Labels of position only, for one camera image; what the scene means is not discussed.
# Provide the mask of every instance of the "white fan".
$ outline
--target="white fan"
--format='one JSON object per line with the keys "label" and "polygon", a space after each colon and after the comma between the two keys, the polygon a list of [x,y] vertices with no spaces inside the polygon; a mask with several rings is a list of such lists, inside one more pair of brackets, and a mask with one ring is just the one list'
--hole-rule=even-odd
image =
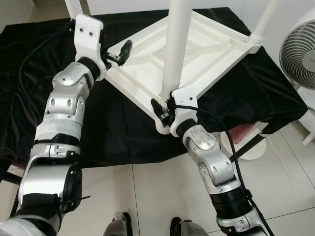
{"label": "white fan", "polygon": [[299,121],[310,131],[306,145],[315,138],[315,9],[304,15],[283,41],[280,63],[309,110]]}

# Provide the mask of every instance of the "black strap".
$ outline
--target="black strap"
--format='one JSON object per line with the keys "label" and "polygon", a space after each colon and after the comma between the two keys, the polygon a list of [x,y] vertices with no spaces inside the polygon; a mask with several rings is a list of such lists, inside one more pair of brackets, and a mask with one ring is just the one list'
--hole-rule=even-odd
{"label": "black strap", "polygon": [[37,215],[51,219],[59,213],[60,200],[56,194],[26,194],[23,196],[21,209],[15,215]]}
{"label": "black strap", "polygon": [[42,231],[47,236],[56,236],[57,233],[54,228],[47,222],[39,219],[23,218],[34,224],[40,231]]}

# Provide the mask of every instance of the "black fabric sheet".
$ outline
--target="black fabric sheet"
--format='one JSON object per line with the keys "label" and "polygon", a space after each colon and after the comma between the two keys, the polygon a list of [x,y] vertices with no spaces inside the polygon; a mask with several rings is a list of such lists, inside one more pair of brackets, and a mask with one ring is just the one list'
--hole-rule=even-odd
{"label": "black fabric sheet", "polygon": [[[229,8],[196,11],[250,34]],[[106,25],[106,45],[110,47],[165,16],[166,10],[96,17]],[[7,26],[0,35],[0,150],[18,162],[28,161],[36,127],[19,86],[19,66],[36,45],[68,20]],[[64,69],[74,56],[73,33],[67,32],[28,61],[23,81],[41,114],[52,90],[51,78],[46,77]],[[232,68],[198,100],[198,106],[218,116],[228,128],[268,122],[267,133],[299,119],[307,110],[263,48]],[[221,131],[209,117],[198,116],[209,131]],[[106,80],[95,84],[86,101],[81,150],[80,159],[86,167],[161,162],[186,152],[180,139],[159,134],[154,121]]]}

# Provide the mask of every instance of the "floor tile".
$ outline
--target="floor tile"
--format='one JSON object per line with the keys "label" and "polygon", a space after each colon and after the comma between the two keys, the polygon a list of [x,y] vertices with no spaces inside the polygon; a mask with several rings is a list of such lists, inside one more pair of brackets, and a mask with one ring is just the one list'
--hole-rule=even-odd
{"label": "floor tile", "polygon": [[65,216],[58,236],[101,236],[116,211],[131,215],[139,236],[131,165],[84,169],[82,196],[91,197]]}
{"label": "floor tile", "polygon": [[11,165],[11,166],[9,167],[9,170],[15,170],[15,169],[18,169],[18,167],[13,166],[13,165]]}
{"label": "floor tile", "polygon": [[[10,173],[22,176],[23,171],[20,169],[10,170]],[[18,185],[1,181],[0,183],[0,221],[6,220],[11,213],[12,206],[16,193],[18,191]]]}
{"label": "floor tile", "polygon": [[133,165],[133,171],[141,235],[169,236],[176,216],[197,222],[207,232],[219,229],[198,168],[188,155]]}
{"label": "floor tile", "polygon": [[[309,209],[290,215],[267,220],[276,236],[314,236],[315,211]],[[209,236],[226,236],[222,232],[210,233]]]}
{"label": "floor tile", "polygon": [[300,123],[287,125],[281,133],[315,186],[315,140],[306,146],[302,144],[309,131]]}
{"label": "floor tile", "polygon": [[280,132],[270,140],[282,160],[267,142],[257,160],[240,160],[246,187],[266,218],[314,207],[314,188]]}
{"label": "floor tile", "polygon": [[[280,132],[253,161],[240,160],[245,184],[266,218],[314,206],[314,188]],[[185,154],[157,164],[133,165],[140,233],[168,236],[173,217],[191,219],[207,232],[218,230],[215,211],[193,161]]]}

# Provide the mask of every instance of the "black stand leg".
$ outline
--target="black stand leg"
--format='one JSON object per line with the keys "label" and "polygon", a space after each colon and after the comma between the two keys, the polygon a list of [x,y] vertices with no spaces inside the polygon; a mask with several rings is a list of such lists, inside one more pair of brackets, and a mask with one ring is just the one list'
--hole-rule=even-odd
{"label": "black stand leg", "polygon": [[19,185],[21,183],[22,177],[7,172],[4,173],[2,180]]}
{"label": "black stand leg", "polygon": [[[263,137],[257,134],[253,137],[247,144],[245,144],[241,149],[236,152],[237,158],[240,158],[247,151],[249,151],[252,147],[256,146],[260,141],[264,140],[266,137]],[[235,161],[234,155],[230,157],[231,162]]]}
{"label": "black stand leg", "polygon": [[10,168],[11,164],[12,164],[12,160],[0,156],[0,183],[4,179],[4,177],[6,176],[6,173],[7,173],[8,169]]}
{"label": "black stand leg", "polygon": [[18,209],[18,205],[19,205],[19,190],[16,193],[15,199],[14,199],[14,203],[13,203],[13,207],[10,213],[10,217],[12,217],[13,215],[15,215],[16,210]]}

